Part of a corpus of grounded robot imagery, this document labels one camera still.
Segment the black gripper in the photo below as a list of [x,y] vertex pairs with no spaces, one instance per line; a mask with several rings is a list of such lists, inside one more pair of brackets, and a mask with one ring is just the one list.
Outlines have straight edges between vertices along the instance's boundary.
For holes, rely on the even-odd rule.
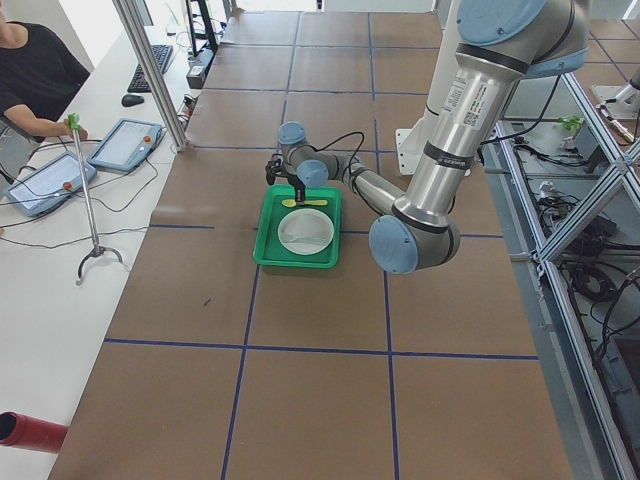
[[294,199],[298,202],[299,207],[305,206],[306,186],[297,176],[288,177],[289,184],[294,188]]

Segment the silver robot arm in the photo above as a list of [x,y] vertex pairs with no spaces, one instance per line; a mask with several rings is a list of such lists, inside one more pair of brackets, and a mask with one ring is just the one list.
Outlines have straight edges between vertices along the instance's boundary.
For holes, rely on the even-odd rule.
[[433,127],[420,138],[417,168],[402,191],[354,156],[324,154],[294,121],[281,125],[280,173],[303,201],[306,188],[337,180],[379,217],[369,231],[376,263],[394,274],[442,265],[457,253],[449,208],[477,149],[496,124],[514,85],[559,76],[586,59],[588,1],[457,1],[439,50],[456,71],[437,73],[444,93]]

